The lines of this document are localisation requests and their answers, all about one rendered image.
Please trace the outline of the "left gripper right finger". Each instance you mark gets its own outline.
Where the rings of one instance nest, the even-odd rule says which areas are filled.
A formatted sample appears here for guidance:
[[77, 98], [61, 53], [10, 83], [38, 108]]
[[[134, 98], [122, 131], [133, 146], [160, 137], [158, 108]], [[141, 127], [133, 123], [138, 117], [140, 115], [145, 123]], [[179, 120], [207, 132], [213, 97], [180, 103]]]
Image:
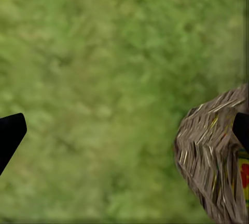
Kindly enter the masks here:
[[249, 155], [249, 115], [237, 113], [232, 130]]

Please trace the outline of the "easter egg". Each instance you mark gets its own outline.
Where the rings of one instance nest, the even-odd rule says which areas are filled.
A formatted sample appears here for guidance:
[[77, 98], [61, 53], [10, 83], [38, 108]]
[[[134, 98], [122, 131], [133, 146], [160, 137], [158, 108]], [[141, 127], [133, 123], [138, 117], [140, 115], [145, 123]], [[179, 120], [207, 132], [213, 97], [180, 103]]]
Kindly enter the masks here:
[[[218, 115], [215, 116], [215, 119], [216, 120], [218, 119]], [[245, 151], [245, 149], [242, 148], [240, 154], [248, 154], [248, 153]]]
[[243, 182], [246, 207], [249, 207], [249, 156], [239, 155], [238, 160]]

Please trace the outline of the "wicker basket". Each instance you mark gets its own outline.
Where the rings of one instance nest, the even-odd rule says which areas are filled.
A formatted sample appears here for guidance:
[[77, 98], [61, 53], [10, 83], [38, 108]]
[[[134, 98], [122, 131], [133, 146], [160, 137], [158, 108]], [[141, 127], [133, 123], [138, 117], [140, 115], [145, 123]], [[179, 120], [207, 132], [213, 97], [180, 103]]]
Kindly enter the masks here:
[[173, 142], [175, 165], [214, 224], [249, 224], [238, 160], [249, 155], [232, 130], [237, 113], [249, 115], [249, 83], [191, 108]]

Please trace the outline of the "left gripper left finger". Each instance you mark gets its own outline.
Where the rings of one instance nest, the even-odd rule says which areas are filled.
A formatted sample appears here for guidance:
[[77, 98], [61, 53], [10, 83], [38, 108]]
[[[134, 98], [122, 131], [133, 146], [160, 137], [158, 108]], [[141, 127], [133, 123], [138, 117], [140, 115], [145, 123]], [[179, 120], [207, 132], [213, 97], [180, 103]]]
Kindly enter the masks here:
[[0, 175], [26, 132], [27, 126], [22, 113], [0, 118]]

